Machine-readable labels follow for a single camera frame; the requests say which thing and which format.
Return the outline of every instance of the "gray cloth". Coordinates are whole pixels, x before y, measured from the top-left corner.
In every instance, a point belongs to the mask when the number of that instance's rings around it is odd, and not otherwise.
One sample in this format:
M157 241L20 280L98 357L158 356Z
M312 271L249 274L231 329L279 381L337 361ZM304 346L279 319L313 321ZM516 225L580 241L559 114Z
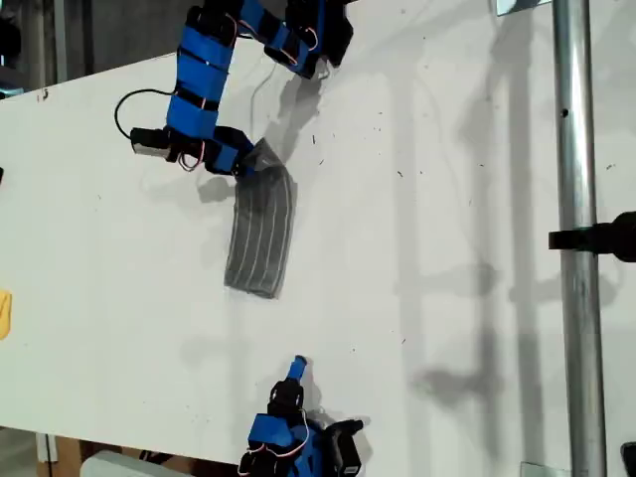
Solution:
M275 298L280 291L293 222L291 176L264 139L245 158L255 169L237 179L226 286Z

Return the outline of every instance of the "metal pole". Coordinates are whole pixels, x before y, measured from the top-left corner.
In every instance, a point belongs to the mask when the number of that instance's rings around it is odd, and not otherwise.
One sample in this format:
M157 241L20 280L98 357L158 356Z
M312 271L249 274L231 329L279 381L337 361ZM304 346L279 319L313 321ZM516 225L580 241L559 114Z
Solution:
M69 80L69 46L67 44L67 8L65 0L54 0L56 30L57 82Z
M588 0L554 0L560 228L596 223ZM573 477L605 477L605 413L598 260L561 252L569 439Z

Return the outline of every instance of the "blue robotic arm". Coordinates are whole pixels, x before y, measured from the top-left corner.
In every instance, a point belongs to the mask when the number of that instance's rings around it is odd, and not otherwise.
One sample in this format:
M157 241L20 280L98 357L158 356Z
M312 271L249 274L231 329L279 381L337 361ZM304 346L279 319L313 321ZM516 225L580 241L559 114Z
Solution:
M296 356L284 381L271 390L267 413L257 414L239 477L355 477L361 461L353 436L360 420L323 426L302 408L300 379L307 366Z
M167 125L133 128L135 152L179 162L188 171L204 164L214 174L250 174L250 165L243 161L253 147L247 136L217 125L237 37L252 36L273 60L309 79L320 58L340 66L353 37L345 16L350 1L290 0L285 22L256 0L209 0L192 7L177 52L177 83ZM194 157L192 165L186 155Z

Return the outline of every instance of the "black bracket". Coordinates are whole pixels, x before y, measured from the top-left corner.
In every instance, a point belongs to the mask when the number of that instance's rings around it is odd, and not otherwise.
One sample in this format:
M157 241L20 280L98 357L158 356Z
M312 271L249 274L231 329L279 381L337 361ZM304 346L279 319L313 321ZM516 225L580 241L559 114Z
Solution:
M302 408L304 389L292 378L279 381L269 394L267 413L279 417L297 416Z
M331 424L325 429L325 477L355 477L362 462L354 435L363 428L361 420L350 419Z
M625 212L611 224L551 232L550 249L613 253L621 261L636 262L636 212Z

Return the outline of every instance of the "white surface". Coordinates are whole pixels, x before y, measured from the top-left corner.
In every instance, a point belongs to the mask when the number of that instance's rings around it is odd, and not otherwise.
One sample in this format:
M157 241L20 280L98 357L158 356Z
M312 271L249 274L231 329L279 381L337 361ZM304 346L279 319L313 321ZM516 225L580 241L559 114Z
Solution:
M174 58L2 101L0 286L14 320L0 424L238 462L300 353L314 361L308 408L370 421L369 477L569 468L548 250L551 8L350 11L356 37L319 88L297 91L240 41L224 96L220 123L266 134L298 184L277 301L223 287L231 187L134 156L112 123L126 92L173 86ZM599 217L611 220L636 208L636 2L595 0L592 18ZM166 99L131 99L124 128L162 126ZM618 477L636 434L636 270L607 257L600 268Z
M80 477L188 477L190 474L102 450L81 465Z

